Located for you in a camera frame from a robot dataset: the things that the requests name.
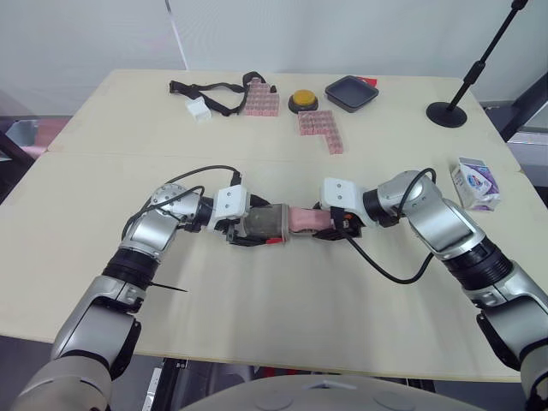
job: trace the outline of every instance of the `red tag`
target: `red tag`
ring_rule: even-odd
[[[356,78],[362,81],[365,81],[365,83],[367,83],[369,86],[373,86],[373,87],[377,86],[377,79],[370,79],[368,77],[359,77],[358,75],[356,75]]]
[[[279,242],[283,242],[283,238],[276,237],[266,240],[266,244],[278,244]]]

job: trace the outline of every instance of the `black wire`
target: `black wire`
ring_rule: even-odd
[[[430,173],[432,175],[432,182],[436,184],[436,170],[428,167],[427,169],[423,169],[415,176],[413,180],[409,183],[407,189],[405,190],[405,193],[403,193],[402,200],[400,201],[400,205],[397,207],[397,213],[396,218],[399,220],[402,218],[402,210],[403,206],[405,206],[405,202],[408,200],[409,194],[411,194],[411,190],[413,190],[414,185],[424,176],[426,173]]]
[[[403,206],[405,205],[405,202],[408,199],[409,194],[411,193],[411,190],[413,190],[414,185],[426,174],[430,173],[432,175],[432,182],[436,183],[436,171],[432,168],[423,169],[422,171],[417,174],[417,176],[409,183],[407,189],[405,190],[405,193],[403,194],[402,200],[400,201],[400,204],[397,207],[397,219],[399,220],[402,218],[402,210]],[[411,278],[405,278],[401,279],[398,277],[392,276],[388,271],[384,270],[380,265],[378,265],[367,253],[363,250],[363,248],[360,247],[360,245],[352,238],[352,236],[347,233],[343,227],[337,227],[337,231],[344,237],[346,240],[350,243],[352,247],[355,248],[355,250],[373,267],[375,270],[380,272],[384,277],[388,278],[389,280],[393,281],[394,283],[398,284],[412,284],[418,281],[422,275],[425,273],[426,268],[430,264],[430,261],[434,257],[434,254],[429,253],[425,260],[422,262],[422,265],[420,266],[417,273],[412,276]]]
[[[181,174],[180,176],[173,177],[171,180],[168,180],[164,184],[171,184],[172,182],[176,182],[178,180],[181,180],[182,178],[192,176],[194,174],[198,174],[198,173],[201,173],[202,171],[207,171],[207,170],[230,170],[230,171],[232,171],[232,180],[230,181],[230,185],[233,186],[235,184],[240,184],[240,182],[241,182],[241,173],[240,173],[240,171],[238,171],[237,169],[235,169],[234,167],[231,167],[229,165],[215,164],[215,165],[207,165],[206,167],[200,167],[199,169],[191,170],[188,173],[184,173],[184,174]],[[150,208],[150,210],[154,210],[154,209],[157,209],[159,207],[165,206],[166,204],[169,204],[173,200],[178,200],[178,199],[184,197],[185,195],[187,195],[187,193],[190,193],[190,192],[194,191],[197,188],[201,188],[201,193],[200,193],[200,198],[201,198],[204,195],[204,191],[205,191],[204,186],[196,186],[195,188],[191,188],[190,190],[187,190],[185,193],[179,194],[179,196],[176,196],[176,197],[174,197],[173,199],[171,199],[169,201],[165,201],[164,203],[156,204],[153,208]],[[141,216],[141,214],[143,214],[144,212],[150,211],[149,210],[150,202],[151,202],[151,199],[149,198],[146,201],[146,203],[143,204],[143,206],[139,209],[139,211],[137,211],[133,216],[131,216],[128,219],[128,221],[126,222],[126,224],[123,226],[123,229],[122,229],[122,239],[124,239],[126,234],[128,233],[129,226],[132,223],[134,223],[134,221],[137,218],[139,218]],[[206,203],[200,202],[200,204],[206,205],[206,206],[208,206],[209,208],[212,209],[212,207],[210,207]],[[172,216],[173,218],[177,219],[177,217],[175,217],[169,211],[166,211],[166,213],[169,214],[170,216]]]
[[[434,256],[434,254],[429,253],[426,256],[425,260],[422,262],[422,265],[420,266],[419,270],[417,271],[417,273],[414,276],[412,276],[411,278],[401,279],[401,278],[392,276],[388,271],[384,270],[380,265],[375,263],[375,261],[373,261],[373,259],[371,257],[369,257],[365,251],[363,251],[363,249],[358,245],[358,243],[356,241],[354,241],[354,238],[352,238],[346,231],[344,231],[344,229],[340,229],[339,232],[342,234],[342,236],[344,238],[346,238],[348,240],[348,242],[352,245],[352,247],[354,247],[356,249],[356,251],[358,253],[360,253],[360,255],[364,259],[366,259],[366,261],[375,270],[380,272],[383,276],[385,276],[389,280],[393,281],[394,283],[411,284],[411,283],[414,283],[414,282],[418,281],[422,277],[422,275],[425,273],[426,268],[428,267],[428,264],[430,264],[430,260]]]
[[[238,176],[240,175],[240,171],[238,171],[234,167],[230,167],[229,165],[207,165],[206,167],[200,167],[199,169],[189,171],[188,173],[181,174],[180,176],[177,176],[177,177],[173,177],[171,180],[168,180],[165,184],[176,182],[177,180],[181,180],[182,178],[201,173],[202,171],[216,170],[216,169],[230,170],[236,175]]]
[[[129,229],[129,226],[131,224],[133,224],[135,222],[135,220],[137,220],[141,215],[143,215],[145,212],[147,211],[152,211],[152,210],[157,210],[163,206],[166,206],[168,205],[169,203],[173,202],[173,201],[177,201],[178,199],[182,199],[183,197],[186,197],[187,195],[193,193],[195,190],[197,189],[200,189],[200,197],[202,195],[204,195],[204,191],[205,191],[205,188],[204,186],[194,186],[192,188],[190,188],[189,190],[181,193],[181,194],[178,194],[176,195],[175,197],[169,199],[169,200],[166,200],[166,201],[163,201],[161,203],[157,203],[157,204],[154,204],[154,205],[148,205],[147,203],[145,203],[145,205],[143,205],[139,211],[137,211],[133,216],[131,216],[130,218],[128,218],[128,221],[126,222],[126,224],[123,226],[123,230],[122,230],[122,239],[124,239],[126,237],[126,234],[128,233],[128,229]],[[181,221],[179,218],[177,218],[176,216],[174,216],[171,212],[169,211],[166,211],[166,210],[162,210],[163,212],[165,212],[166,214],[168,214],[169,216],[173,217],[175,220],[177,221]]]
[[[150,285],[151,287],[160,287],[162,289],[174,289],[175,291],[182,291],[183,293],[187,293],[188,291],[185,290],[185,289],[178,289],[177,287],[171,287],[170,285],[164,285],[164,284],[158,284],[158,283],[153,283],[152,281],[150,281],[148,283],[148,285]]]

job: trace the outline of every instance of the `light wooden table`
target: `light wooden table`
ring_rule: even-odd
[[[381,77],[378,99],[353,115],[321,101],[321,108],[335,112],[346,149],[329,156],[319,138],[297,135],[295,116],[284,107],[279,118],[214,116],[194,124],[183,96],[161,93],[166,81],[190,75],[112,74],[53,152],[39,159],[0,206],[0,333],[52,341],[116,251],[125,219],[165,180],[208,164],[235,166],[244,185],[271,202],[306,207],[319,199],[326,176],[373,188],[402,170],[426,166],[438,171],[440,189],[457,201],[450,166],[459,155],[483,158],[503,202],[495,212],[471,215],[548,289],[542,259],[548,213],[481,108],[468,95],[463,107],[469,121],[457,130],[424,116],[427,103],[450,97],[456,80]],[[193,75],[204,83],[239,78]],[[299,86],[319,94],[336,76],[266,79],[285,99]],[[140,86],[140,93],[129,92],[130,84]],[[413,98],[413,92],[420,93]],[[229,178],[228,172],[211,171],[186,184],[203,184],[211,195]],[[415,273],[426,255],[407,222],[364,229],[359,243],[399,277]],[[244,248],[218,235],[185,232],[155,281],[189,293],[147,291],[138,314],[140,354],[414,378],[518,380],[492,353],[475,323],[477,310],[437,261],[418,283],[402,286],[381,277],[343,241],[292,238],[286,245]]]

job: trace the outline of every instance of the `pink block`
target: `pink block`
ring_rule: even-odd
[[[320,231],[332,228],[331,215],[326,210],[307,210],[304,208],[289,208],[289,230],[293,233],[300,231]]]

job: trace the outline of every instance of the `robotic arm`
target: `robotic arm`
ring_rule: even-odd
[[[365,226],[389,227],[407,217],[414,233],[481,310],[480,329],[497,357],[521,372],[529,401],[548,397],[548,296],[472,218],[444,199],[432,180],[406,171],[364,191],[352,182],[326,179],[321,195],[322,208],[334,218],[341,215],[337,210],[351,211]]]
[[[43,409],[45,404],[59,411],[108,408],[112,380],[125,370],[140,334],[133,314],[139,311],[146,288],[157,285],[152,279],[177,230],[197,232],[206,227],[243,246],[287,240],[289,208],[251,195],[236,174],[231,186],[214,198],[204,197],[203,188],[197,194],[198,188],[186,190],[174,180],[156,190],[130,218],[115,255],[68,317],[57,334],[51,361],[22,391],[14,411]],[[352,182],[328,178],[320,206],[331,212],[335,229],[344,235],[319,238],[359,234],[355,223],[348,223],[349,213],[367,227],[388,227],[407,217],[481,309],[481,330],[501,361],[521,370],[529,402],[541,403],[548,397],[548,296],[463,210],[443,199],[430,179],[407,171],[376,190],[364,191]]]

